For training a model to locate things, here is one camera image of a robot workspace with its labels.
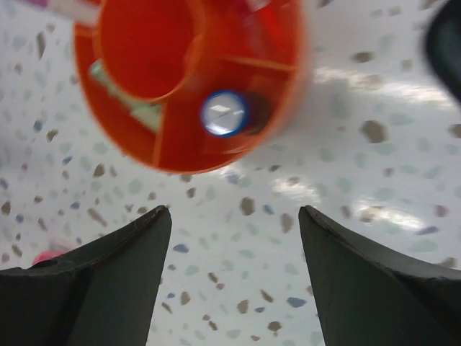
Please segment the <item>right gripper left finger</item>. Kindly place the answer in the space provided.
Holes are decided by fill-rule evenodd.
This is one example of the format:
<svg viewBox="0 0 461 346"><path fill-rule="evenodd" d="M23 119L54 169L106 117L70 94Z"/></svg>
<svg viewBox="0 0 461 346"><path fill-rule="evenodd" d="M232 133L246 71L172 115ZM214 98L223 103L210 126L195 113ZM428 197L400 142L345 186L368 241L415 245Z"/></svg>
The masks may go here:
<svg viewBox="0 0 461 346"><path fill-rule="evenodd" d="M158 206L27 269L1 271L3 345L145 345L171 236Z"/></svg>

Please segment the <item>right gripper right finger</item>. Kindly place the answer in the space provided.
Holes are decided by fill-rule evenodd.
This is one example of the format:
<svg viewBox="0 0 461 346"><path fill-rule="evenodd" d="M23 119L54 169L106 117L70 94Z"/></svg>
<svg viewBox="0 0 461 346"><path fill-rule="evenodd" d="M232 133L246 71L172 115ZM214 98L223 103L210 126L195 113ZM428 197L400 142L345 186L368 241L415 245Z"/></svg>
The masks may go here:
<svg viewBox="0 0 461 346"><path fill-rule="evenodd" d="M310 205L298 218L326 345L460 344L460 271L385 247Z"/></svg>

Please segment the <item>pink capped glitter tube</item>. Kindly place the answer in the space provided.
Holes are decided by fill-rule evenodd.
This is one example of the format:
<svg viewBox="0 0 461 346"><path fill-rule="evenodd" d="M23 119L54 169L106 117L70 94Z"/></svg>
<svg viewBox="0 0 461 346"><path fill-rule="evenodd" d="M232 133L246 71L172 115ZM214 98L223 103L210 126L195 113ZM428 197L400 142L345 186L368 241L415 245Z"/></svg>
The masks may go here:
<svg viewBox="0 0 461 346"><path fill-rule="evenodd" d="M32 266L41 262L51 260L55 257L66 254L76 248L76 245L63 239L53 238L48 242L47 247L41 251L32 261Z"/></svg>

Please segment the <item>green correction tape pen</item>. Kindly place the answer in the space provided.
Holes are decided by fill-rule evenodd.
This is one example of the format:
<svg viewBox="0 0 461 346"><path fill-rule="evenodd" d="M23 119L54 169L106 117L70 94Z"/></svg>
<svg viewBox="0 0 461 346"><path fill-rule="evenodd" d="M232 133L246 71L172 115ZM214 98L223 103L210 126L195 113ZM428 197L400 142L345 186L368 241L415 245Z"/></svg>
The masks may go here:
<svg viewBox="0 0 461 346"><path fill-rule="evenodd" d="M160 104L140 101L124 93L106 74L100 60L90 65L88 75L90 79L102 86L110 97L115 98L123 105L132 118L151 132L158 132L162 120L162 106Z"/></svg>

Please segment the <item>blue grey glue stick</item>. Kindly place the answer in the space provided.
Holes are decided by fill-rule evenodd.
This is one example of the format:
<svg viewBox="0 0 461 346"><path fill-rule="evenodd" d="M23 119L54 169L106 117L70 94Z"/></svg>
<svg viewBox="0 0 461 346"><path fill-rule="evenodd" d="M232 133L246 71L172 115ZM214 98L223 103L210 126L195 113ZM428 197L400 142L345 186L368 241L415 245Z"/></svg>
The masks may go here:
<svg viewBox="0 0 461 346"><path fill-rule="evenodd" d="M263 94L223 89L202 103L200 122L208 134L218 138L252 136L267 126L271 113L272 105Z"/></svg>

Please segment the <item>orange round organizer container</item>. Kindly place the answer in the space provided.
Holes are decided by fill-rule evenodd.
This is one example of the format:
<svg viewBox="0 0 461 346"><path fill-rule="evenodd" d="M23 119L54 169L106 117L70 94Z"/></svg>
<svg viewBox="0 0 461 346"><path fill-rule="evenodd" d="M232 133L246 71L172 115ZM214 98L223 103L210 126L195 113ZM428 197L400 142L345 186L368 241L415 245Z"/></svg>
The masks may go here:
<svg viewBox="0 0 461 346"><path fill-rule="evenodd" d="M228 165L291 120L310 74L301 1L96 1L94 26L77 23L74 52L94 119L130 158L175 174ZM157 133L132 118L90 79L102 68L124 93L162 106ZM218 138L201 125L202 103L229 89L255 91L272 105L256 135Z"/></svg>

